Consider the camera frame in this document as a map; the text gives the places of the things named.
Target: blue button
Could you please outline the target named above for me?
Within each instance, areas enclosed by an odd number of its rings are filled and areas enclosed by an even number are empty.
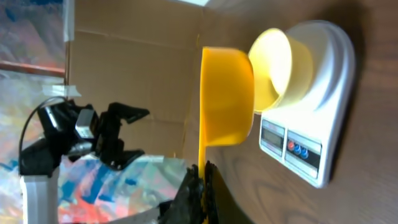
[[[302,147],[301,148],[301,154],[300,154],[301,158],[306,159],[308,158],[308,149]]]
[[[293,150],[293,152],[294,152],[296,155],[299,155],[299,154],[301,153],[301,147],[300,147],[299,144],[294,144],[294,150]]]

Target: yellow bowl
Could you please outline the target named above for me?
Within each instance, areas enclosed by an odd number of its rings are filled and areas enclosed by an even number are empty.
[[[312,56],[304,44],[279,29],[263,32],[249,52],[254,73],[254,111],[298,102],[310,88]]]
[[[248,56],[236,49],[204,47],[200,81],[200,171],[204,170],[207,146],[234,145],[247,138],[253,108],[254,78]]]

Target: scale display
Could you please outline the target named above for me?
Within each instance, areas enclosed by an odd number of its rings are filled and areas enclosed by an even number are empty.
[[[263,128],[262,130],[262,138],[264,141],[271,143],[273,146],[278,147],[279,149],[284,148],[284,139],[283,137],[280,137],[279,135],[271,132],[270,130],[267,130]]]

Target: yellow measuring cup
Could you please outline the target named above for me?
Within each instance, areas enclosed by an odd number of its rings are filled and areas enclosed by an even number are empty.
[[[205,177],[207,146],[243,142],[250,133],[254,77],[248,56],[239,50],[205,47],[200,79],[199,177]]]

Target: scale button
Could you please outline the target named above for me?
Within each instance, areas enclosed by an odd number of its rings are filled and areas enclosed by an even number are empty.
[[[289,142],[287,143],[287,149],[290,150],[290,151],[293,151],[294,142],[292,140],[289,140]]]
[[[308,149],[302,147],[301,148],[301,158],[306,159],[308,158]]]
[[[294,153],[299,155],[301,153],[301,146],[299,144],[294,144]]]

